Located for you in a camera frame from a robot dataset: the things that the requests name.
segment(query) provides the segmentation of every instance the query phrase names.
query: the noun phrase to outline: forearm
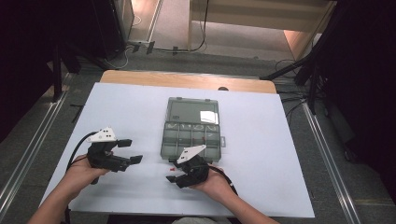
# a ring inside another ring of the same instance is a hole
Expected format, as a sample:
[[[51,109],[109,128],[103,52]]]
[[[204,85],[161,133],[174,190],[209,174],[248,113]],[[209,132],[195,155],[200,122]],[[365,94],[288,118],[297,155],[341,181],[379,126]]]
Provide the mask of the forearm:
[[[243,224],[277,223],[235,194],[224,197],[221,200],[221,203],[226,208],[228,208]]]
[[[72,197],[55,189],[30,218],[29,224],[59,224]]]

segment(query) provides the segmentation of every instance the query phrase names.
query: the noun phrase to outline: gray floor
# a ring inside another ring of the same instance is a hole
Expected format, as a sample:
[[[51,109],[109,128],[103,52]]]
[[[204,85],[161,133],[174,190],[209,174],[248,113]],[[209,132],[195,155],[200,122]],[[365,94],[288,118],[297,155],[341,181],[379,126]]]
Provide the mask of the gray floor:
[[[122,70],[151,70],[197,74],[226,75],[241,78],[257,78],[269,75],[275,71],[276,62],[287,59],[279,55],[283,54],[286,43],[284,39],[275,38],[279,42],[272,45],[281,46],[279,54],[267,52],[265,59],[262,57],[242,56],[235,54],[234,50],[217,53],[203,52],[190,54],[165,53],[154,50],[147,54],[147,50],[140,48],[138,52],[129,50],[127,53],[128,64]],[[112,61],[116,66],[125,63],[124,55]],[[278,68],[289,62],[282,62]],[[50,177],[60,159],[64,147],[67,144],[70,133],[73,132],[76,123],[73,123],[78,108],[74,105],[84,105],[93,83],[100,80],[103,71],[86,61],[81,60],[82,70],[79,75],[73,75],[72,83],[67,91],[64,104],[49,130],[43,144],[38,151],[31,169],[24,178],[21,187],[16,194],[13,203],[7,210],[7,214],[1,223],[25,223],[37,209]],[[276,89],[283,99],[300,97],[292,91],[299,91],[293,85],[293,73],[278,78]],[[51,90],[35,104],[20,123],[14,128],[8,138],[0,143],[0,185],[3,187],[12,171],[17,166],[24,150],[34,137],[35,130],[44,118],[51,100]],[[284,103],[285,114],[295,107],[299,101]],[[318,120],[326,135],[332,154],[346,182],[346,186],[357,206],[362,223],[395,223],[396,207],[385,191],[379,176],[365,164],[350,163],[344,158],[343,145],[334,131],[328,118],[324,116],[323,103],[318,100]],[[311,195],[316,218],[283,218],[276,217],[282,223],[347,223],[344,212],[337,199],[332,186],[328,171],[318,151],[318,145],[312,134],[303,109],[299,106],[292,114],[290,132],[297,150],[304,179]],[[106,223],[106,214],[72,213],[73,223]]]

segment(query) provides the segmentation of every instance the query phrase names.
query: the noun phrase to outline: white paper sheet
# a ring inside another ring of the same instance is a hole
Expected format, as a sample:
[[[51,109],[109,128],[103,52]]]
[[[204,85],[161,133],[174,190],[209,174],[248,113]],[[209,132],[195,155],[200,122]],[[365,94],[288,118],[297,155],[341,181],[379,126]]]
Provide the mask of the white paper sheet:
[[[179,189],[165,178],[177,175],[161,159],[163,125],[169,97],[219,102],[221,149],[218,166],[240,197],[271,217],[314,217],[285,113],[277,94],[208,91],[96,83],[64,150],[44,198],[64,175],[78,141],[111,126],[118,139],[133,139],[115,155],[143,155],[126,172],[108,173],[70,204],[73,211],[122,214],[231,216],[221,204],[193,189]],[[87,152],[83,143],[77,155]]]

